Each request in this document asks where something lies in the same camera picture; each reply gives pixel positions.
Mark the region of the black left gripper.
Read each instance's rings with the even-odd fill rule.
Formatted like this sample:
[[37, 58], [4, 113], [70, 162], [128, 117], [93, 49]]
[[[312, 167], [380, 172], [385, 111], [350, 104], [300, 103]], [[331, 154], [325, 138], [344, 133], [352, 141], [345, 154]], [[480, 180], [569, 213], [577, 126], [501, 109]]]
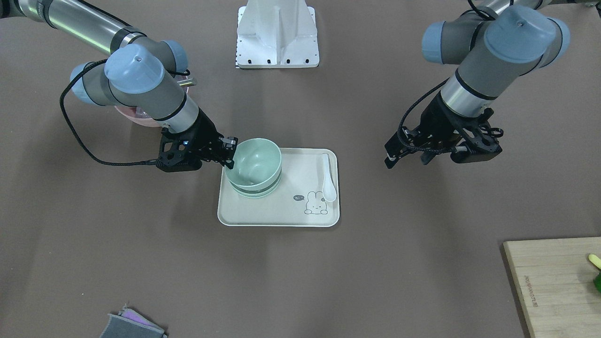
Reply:
[[502, 129], [490, 126], [493, 113], [493, 109], [486, 108], [477, 117], [462, 117], [453, 113], [437, 94], [421, 114], [416, 128], [400, 125], [385, 143], [387, 169], [415, 153], [421, 154], [423, 165], [440, 154], [449, 154], [455, 163], [491, 160], [502, 152], [498, 139], [504, 135]]

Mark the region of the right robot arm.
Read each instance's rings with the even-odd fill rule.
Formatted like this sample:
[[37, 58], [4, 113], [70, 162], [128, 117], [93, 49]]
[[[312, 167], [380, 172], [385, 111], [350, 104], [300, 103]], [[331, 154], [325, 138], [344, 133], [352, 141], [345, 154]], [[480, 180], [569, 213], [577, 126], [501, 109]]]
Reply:
[[162, 134], [157, 158], [121, 162], [120, 167], [155, 166], [164, 172], [195, 171], [204, 162], [234, 167], [238, 139], [219, 133], [176, 80], [188, 75], [186, 51], [176, 41], [155, 41], [83, 0], [3, 0], [1, 17], [43, 22], [107, 54], [105, 60], [75, 68], [59, 98], [62, 115], [81, 147], [64, 105], [69, 92], [96, 106], [138, 107], [157, 122]]

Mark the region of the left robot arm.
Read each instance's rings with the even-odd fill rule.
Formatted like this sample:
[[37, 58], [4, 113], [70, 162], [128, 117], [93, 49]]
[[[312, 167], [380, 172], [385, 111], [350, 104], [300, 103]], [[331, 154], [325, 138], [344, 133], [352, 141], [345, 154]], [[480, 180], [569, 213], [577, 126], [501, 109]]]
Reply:
[[386, 142], [385, 165], [420, 153], [428, 164], [440, 154], [453, 162], [491, 160], [502, 152], [500, 128], [490, 126], [491, 104], [516, 80], [549, 66], [565, 54], [571, 39], [566, 23], [539, 12], [549, 0], [485, 0], [455, 21], [432, 23], [422, 38], [422, 54], [433, 63], [456, 65], [433, 95], [416, 128], [403, 116]]

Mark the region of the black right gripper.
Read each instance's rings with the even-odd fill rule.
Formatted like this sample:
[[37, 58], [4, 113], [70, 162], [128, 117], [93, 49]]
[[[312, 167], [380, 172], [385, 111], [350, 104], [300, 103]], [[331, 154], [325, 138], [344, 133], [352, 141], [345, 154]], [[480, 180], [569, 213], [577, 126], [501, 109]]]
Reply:
[[161, 130], [159, 158], [156, 167], [164, 172], [195, 171], [202, 162], [216, 162], [233, 169], [237, 137], [225, 137], [217, 132], [212, 120], [198, 109], [198, 117], [189, 129], [181, 133]]

